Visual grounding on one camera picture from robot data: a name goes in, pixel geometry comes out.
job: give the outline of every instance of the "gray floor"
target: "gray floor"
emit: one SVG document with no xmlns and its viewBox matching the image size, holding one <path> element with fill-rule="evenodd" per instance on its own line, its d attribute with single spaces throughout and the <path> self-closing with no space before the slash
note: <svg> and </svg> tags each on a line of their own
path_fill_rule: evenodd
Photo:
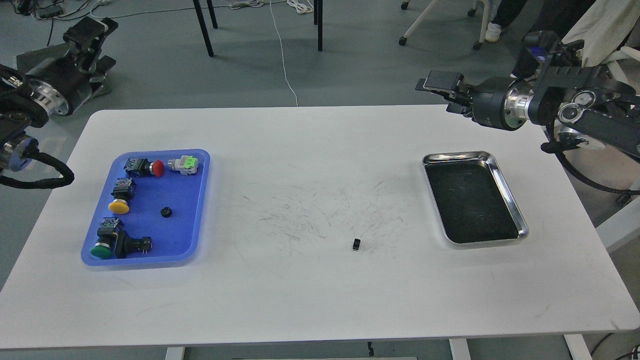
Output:
<svg viewBox="0 0 640 360">
<path fill-rule="evenodd" d="M 215 0 L 214 4 L 229 2 Z M 273 5 L 287 75 L 300 106 L 442 103 L 435 95 L 414 90 L 417 80 L 430 70 L 461 72 L 470 83 L 507 76 L 515 62 L 519 38 L 537 16 L 541 3 L 529 1 L 499 42 L 473 51 L 471 45 L 477 40 L 480 16 L 467 17 L 471 0 L 438 5 L 404 47 L 398 46 L 398 38 L 428 1 L 414 0 L 407 11 L 400 10 L 400 2 L 326 1 L 322 53 L 316 51 L 316 28 L 311 14 L 298 15 L 286 4 Z M 75 0 L 65 1 L 67 9 L 79 4 Z M 190 5 L 188 0 L 114 0 L 96 12 L 100 16 L 115 16 Z M 43 129 L 30 129 L 28 133 L 40 140 L 43 151 L 65 160 L 89 116 L 102 109 L 295 106 L 293 94 L 284 81 L 280 44 L 269 7 L 236 11 L 220 8 L 217 15 L 220 28 L 210 28 L 216 51 L 213 59 L 207 57 L 193 10 L 116 19 L 120 27 L 103 47 L 103 54 L 118 62 L 109 74 L 113 91 L 88 102 L 71 117 L 53 118 Z M 45 46 L 50 22 L 15 15 L 8 1 L 0 1 L 0 19 L 0 63 L 14 65 L 16 55 Z M 62 34 L 73 23 L 56 21 L 52 44 L 61 43 Z M 460 121 L 469 120 L 461 117 Z M 640 170 L 615 152 L 574 157 L 592 172 L 604 173 L 605 180 L 616 186 L 628 186 Z M 12 175 L 36 179 L 53 173 L 34 165 Z M 617 210 L 614 197 L 581 184 L 575 186 L 596 225 Z M 0 286 L 8 277 L 49 193 L 0 188 Z M 636 304 L 640 303 L 639 242 L 633 241 L 617 250 L 612 258 Z M 589 346 L 593 346 L 600 336 L 590 334 L 585 338 Z M 639 342 L 638 331 L 615 334 L 600 347 L 595 359 L 613 359 Z M 451 358 L 445 340 L 380 341 L 374 342 L 373 347 L 376 356 L 383 357 Z M 469 340 L 469 347 L 473 359 L 570 358 L 562 336 L 476 339 Z M 157 347 L 24 350 L 0 352 L 0 359 L 151 360 L 163 359 L 164 351 Z M 187 350 L 185 358 L 366 356 L 365 343 L 329 342 L 194 347 Z"/>
</svg>

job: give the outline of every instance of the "table leg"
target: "table leg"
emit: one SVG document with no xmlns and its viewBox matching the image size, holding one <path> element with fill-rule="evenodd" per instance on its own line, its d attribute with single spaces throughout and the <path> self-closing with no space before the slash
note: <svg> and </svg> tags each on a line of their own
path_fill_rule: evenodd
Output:
<svg viewBox="0 0 640 360">
<path fill-rule="evenodd" d="M 204 22 L 204 16 L 202 15 L 202 7 L 200 6 L 200 0 L 193 0 L 193 7 L 196 10 L 198 23 L 200 23 L 200 30 L 202 31 L 202 38 L 204 39 L 204 45 L 207 47 L 207 53 L 209 53 L 209 57 L 212 58 L 213 48 L 211 47 L 211 40 L 209 40 L 209 32 L 207 31 L 207 25 Z"/>
<path fill-rule="evenodd" d="M 569 348 L 573 360 L 591 360 L 589 348 L 580 334 L 564 335 L 566 346 Z"/>
<path fill-rule="evenodd" d="M 449 339 L 449 346 L 453 360 L 471 360 L 467 339 Z"/>
<path fill-rule="evenodd" d="M 213 4 L 211 0 L 207 0 L 207 8 L 209 9 L 209 17 L 211 18 L 211 23 L 213 24 L 213 28 L 218 28 L 218 21 L 216 20 L 216 12 L 213 10 Z"/>
<path fill-rule="evenodd" d="M 170 347 L 166 349 L 166 356 L 164 360 L 183 360 L 184 359 L 184 347 Z"/>
<path fill-rule="evenodd" d="M 314 0 L 317 3 L 317 24 L 318 24 L 318 51 L 322 51 L 322 1 Z"/>
<path fill-rule="evenodd" d="M 314 25 L 318 25 L 318 0 L 314 0 Z"/>
<path fill-rule="evenodd" d="M 596 228 L 609 253 L 640 236 L 638 214 L 640 214 L 640 197 L 628 203 Z"/>
</svg>

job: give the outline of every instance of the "person's leg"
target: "person's leg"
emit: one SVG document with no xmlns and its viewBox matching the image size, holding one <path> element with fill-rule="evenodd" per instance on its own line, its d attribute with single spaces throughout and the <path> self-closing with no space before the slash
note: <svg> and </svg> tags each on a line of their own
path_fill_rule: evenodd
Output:
<svg viewBox="0 0 640 360">
<path fill-rule="evenodd" d="M 484 39 L 488 42 L 498 41 L 502 30 L 513 22 L 526 3 L 527 0 L 502 0 L 495 17 L 486 28 Z"/>
<path fill-rule="evenodd" d="M 595 0 L 545 0 L 540 15 L 529 32 L 553 30 L 563 38 L 587 12 Z M 533 76 L 540 63 L 522 46 L 516 65 L 511 72 L 520 79 Z"/>
<path fill-rule="evenodd" d="M 500 25 L 502 29 L 506 28 L 511 25 L 526 3 L 527 0 L 502 0 L 491 22 Z"/>
</svg>

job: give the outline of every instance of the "stainless steel tray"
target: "stainless steel tray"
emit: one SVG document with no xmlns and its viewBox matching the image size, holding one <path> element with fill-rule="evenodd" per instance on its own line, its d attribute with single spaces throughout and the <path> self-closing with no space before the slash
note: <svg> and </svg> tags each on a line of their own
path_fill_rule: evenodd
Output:
<svg viewBox="0 0 640 360">
<path fill-rule="evenodd" d="M 528 235 L 493 155 L 484 151 L 430 154 L 422 164 L 448 240 L 471 245 Z"/>
</svg>

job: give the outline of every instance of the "black rubber grommet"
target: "black rubber grommet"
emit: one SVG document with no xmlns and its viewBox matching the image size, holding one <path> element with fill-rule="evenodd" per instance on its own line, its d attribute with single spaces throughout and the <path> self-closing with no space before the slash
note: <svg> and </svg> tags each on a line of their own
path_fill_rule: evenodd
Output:
<svg viewBox="0 0 640 360">
<path fill-rule="evenodd" d="M 160 215 L 162 215 L 163 218 L 168 218 L 171 214 L 173 214 L 173 211 L 169 207 L 164 207 L 160 210 Z"/>
</svg>

